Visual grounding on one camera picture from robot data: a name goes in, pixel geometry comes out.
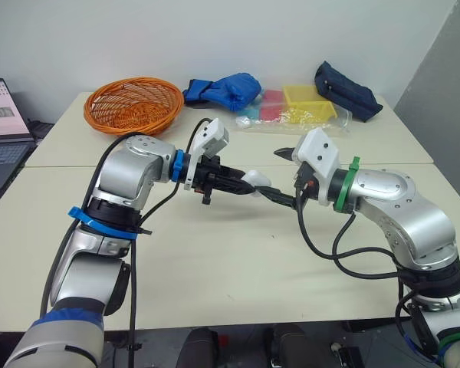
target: laptop screen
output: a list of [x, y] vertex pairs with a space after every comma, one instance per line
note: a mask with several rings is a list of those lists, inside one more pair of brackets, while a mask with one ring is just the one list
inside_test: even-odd
[[0, 79], [0, 141], [30, 137], [29, 130], [15, 106], [5, 82]]

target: laptop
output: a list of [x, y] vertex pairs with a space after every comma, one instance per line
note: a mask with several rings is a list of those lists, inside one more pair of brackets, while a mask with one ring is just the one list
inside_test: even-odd
[[34, 139], [10, 95], [5, 81], [0, 78], [0, 189], [34, 146]]

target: laptop keyboard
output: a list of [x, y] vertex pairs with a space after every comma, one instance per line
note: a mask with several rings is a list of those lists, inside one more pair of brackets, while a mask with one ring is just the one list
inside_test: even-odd
[[0, 146], [0, 165], [17, 162], [26, 149], [26, 145]]

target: white wall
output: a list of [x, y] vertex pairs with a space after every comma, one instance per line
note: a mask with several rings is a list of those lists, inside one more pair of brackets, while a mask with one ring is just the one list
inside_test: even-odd
[[310, 82], [327, 59], [395, 105], [455, 0], [0, 0], [0, 77], [54, 122], [82, 90], [125, 77], [184, 88], [247, 71]]

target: blue bag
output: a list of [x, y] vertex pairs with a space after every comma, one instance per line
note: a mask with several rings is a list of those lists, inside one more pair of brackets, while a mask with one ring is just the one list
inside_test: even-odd
[[248, 73], [237, 73], [216, 82], [192, 79], [182, 94], [186, 105], [211, 101], [230, 111], [245, 109], [261, 92], [261, 85]]
[[371, 89], [354, 83], [326, 61], [317, 69], [315, 85], [319, 95], [351, 111], [364, 122], [383, 109]]

